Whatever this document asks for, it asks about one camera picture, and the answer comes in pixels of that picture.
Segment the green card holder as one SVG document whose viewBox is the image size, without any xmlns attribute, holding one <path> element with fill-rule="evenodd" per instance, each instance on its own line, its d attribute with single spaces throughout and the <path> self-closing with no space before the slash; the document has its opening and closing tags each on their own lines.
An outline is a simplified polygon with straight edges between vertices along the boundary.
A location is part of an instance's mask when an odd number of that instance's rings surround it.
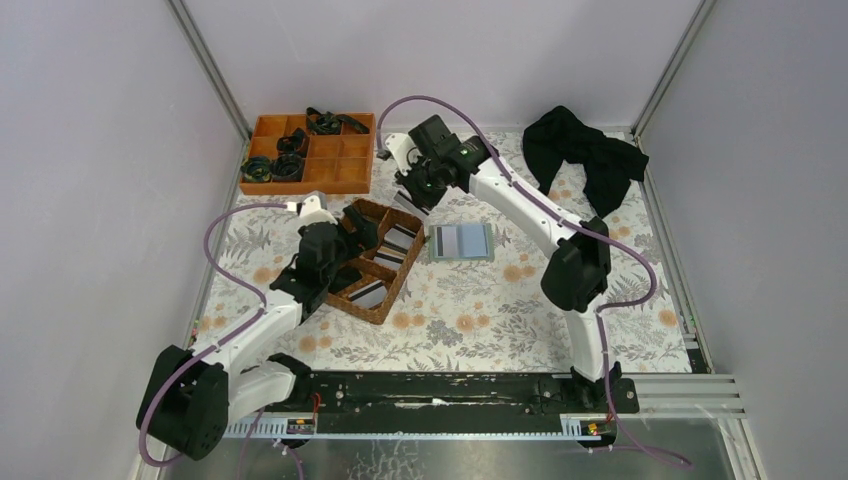
<svg viewBox="0 0 848 480">
<path fill-rule="evenodd" d="M 429 255 L 432 261 L 491 261 L 494 259 L 494 239 L 490 224 L 462 223 L 445 224 L 458 227 L 461 256 L 456 259 L 436 259 L 434 257 L 434 229 L 429 227 Z"/>
</svg>

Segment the white card with stripe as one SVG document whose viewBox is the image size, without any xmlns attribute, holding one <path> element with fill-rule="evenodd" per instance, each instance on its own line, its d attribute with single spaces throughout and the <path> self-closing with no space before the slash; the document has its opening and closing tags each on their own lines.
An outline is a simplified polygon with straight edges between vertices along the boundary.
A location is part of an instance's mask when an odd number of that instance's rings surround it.
<svg viewBox="0 0 848 480">
<path fill-rule="evenodd" d="M 426 220 L 429 217 L 429 211 L 426 208 L 422 209 L 421 207 L 416 206 L 412 202 L 412 200 L 403 192 L 398 191 L 394 195 L 393 199 L 395 203 L 397 203 L 403 210 L 407 211 L 408 213 L 422 220 Z"/>
</svg>

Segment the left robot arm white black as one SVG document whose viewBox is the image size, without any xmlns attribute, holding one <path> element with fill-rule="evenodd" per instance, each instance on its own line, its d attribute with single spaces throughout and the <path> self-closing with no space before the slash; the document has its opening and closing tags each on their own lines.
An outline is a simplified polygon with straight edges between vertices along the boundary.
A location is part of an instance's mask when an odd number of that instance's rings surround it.
<svg viewBox="0 0 848 480">
<path fill-rule="evenodd" d="M 353 206 L 341 219 L 317 194 L 279 207 L 297 218 L 300 243 L 268 291 L 244 286 L 258 297 L 257 310 L 204 342 L 171 345 L 157 356 L 136 419 L 145 464 L 168 467 L 176 461 L 154 458 L 149 439 L 178 458 L 200 460 L 232 422 L 287 400 L 297 382 L 294 369 L 273 360 L 253 367 L 251 360 L 326 302 L 344 264 L 379 244 L 377 223 Z"/>
</svg>

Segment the woven brown basket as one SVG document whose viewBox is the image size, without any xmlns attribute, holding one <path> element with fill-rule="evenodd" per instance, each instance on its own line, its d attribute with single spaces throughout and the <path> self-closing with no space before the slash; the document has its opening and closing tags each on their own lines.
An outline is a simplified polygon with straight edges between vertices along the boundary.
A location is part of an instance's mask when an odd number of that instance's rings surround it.
<svg viewBox="0 0 848 480">
<path fill-rule="evenodd" d="M 345 262 L 339 271 L 339 276 L 335 280 L 335 283 L 330 287 L 330 293 L 327 298 L 329 305 L 368 323 L 381 325 L 385 322 L 415 260 L 421 253 L 425 241 L 424 224 L 422 220 L 410 213 L 376 203 L 372 200 L 357 198 L 351 204 L 355 205 L 362 214 L 378 226 L 380 236 L 379 246 L 386 232 L 395 225 L 401 225 L 415 234 L 415 240 L 411 249 L 406 255 L 403 264 L 397 270 L 380 265 L 373 260 L 378 246 L 376 249 L 368 251 L 362 256 L 357 256 Z M 344 217 L 344 213 L 340 220 L 340 225 L 350 232 L 350 225 Z M 374 281 L 384 282 L 388 289 L 388 294 L 379 307 L 364 309 L 353 305 L 347 300 L 347 297 L 355 290 Z"/>
</svg>

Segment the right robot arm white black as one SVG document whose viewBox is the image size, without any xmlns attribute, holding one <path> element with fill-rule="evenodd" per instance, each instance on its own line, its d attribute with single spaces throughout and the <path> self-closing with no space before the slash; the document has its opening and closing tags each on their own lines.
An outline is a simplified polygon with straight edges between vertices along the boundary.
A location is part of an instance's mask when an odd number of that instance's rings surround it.
<svg viewBox="0 0 848 480">
<path fill-rule="evenodd" d="M 548 260 L 541 279 L 545 297 L 563 310 L 574 372 L 588 382 L 607 377 L 602 335 L 592 311 L 611 271 L 608 233 L 599 218 L 584 221 L 536 191 L 480 135 L 466 140 L 433 115 L 409 133 L 382 141 L 396 162 L 396 181 L 417 209 L 432 210 L 450 188 L 495 208 L 519 227 Z"/>
</svg>

